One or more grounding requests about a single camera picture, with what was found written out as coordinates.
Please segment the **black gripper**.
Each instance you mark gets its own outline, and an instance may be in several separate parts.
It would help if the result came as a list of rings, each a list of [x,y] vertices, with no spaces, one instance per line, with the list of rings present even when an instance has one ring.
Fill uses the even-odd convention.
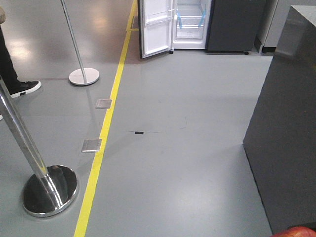
[[[289,226],[288,229],[291,229],[291,228],[294,228],[294,227],[306,227],[306,228],[309,228],[309,229],[316,229],[316,222],[292,225],[292,226]]]

